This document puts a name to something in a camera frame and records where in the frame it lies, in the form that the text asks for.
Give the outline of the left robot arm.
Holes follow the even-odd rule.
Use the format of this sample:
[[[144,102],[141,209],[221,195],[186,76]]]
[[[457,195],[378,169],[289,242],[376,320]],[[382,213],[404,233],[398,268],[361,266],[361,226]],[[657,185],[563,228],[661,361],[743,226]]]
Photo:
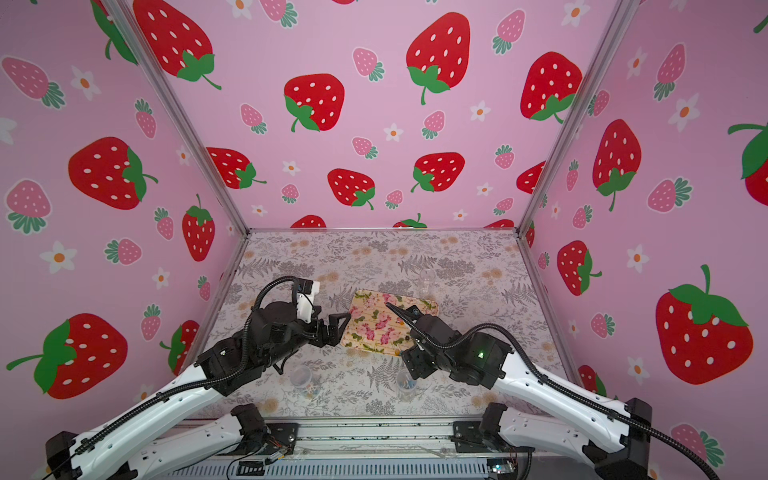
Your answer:
[[[91,431],[49,439],[50,478],[150,479],[219,453],[256,453],[272,446],[274,436],[253,404],[189,432],[167,433],[267,370],[282,372],[302,347],[338,345],[350,314],[322,319],[320,311],[304,295],[254,305],[241,330],[201,354],[159,392]]]

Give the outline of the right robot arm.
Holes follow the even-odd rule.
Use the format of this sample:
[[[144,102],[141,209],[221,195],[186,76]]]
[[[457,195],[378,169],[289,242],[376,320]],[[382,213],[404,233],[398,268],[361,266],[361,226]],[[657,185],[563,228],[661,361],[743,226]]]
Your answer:
[[[602,479],[647,478],[652,410],[646,403],[612,400],[545,372],[499,325],[484,323],[460,333],[416,306],[387,307],[411,329],[414,345],[401,358],[413,379],[444,371],[455,382],[495,390],[544,411],[537,417],[489,405],[480,423],[489,447],[529,447],[568,457]]]

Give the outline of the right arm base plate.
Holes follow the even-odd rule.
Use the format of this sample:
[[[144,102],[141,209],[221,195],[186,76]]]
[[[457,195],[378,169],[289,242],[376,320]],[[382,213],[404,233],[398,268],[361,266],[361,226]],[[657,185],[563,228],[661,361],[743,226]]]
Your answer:
[[[510,443],[501,432],[501,417],[508,410],[501,403],[490,403],[479,421],[455,421],[450,440],[458,453],[532,453],[534,447]]]

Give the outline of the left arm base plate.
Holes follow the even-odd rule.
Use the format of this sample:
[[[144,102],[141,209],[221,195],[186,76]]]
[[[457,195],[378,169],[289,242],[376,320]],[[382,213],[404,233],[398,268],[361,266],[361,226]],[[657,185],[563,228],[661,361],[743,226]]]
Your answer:
[[[267,422],[254,404],[234,407],[226,420],[234,421],[237,435],[222,453],[224,455],[292,455],[298,439],[299,423]]]

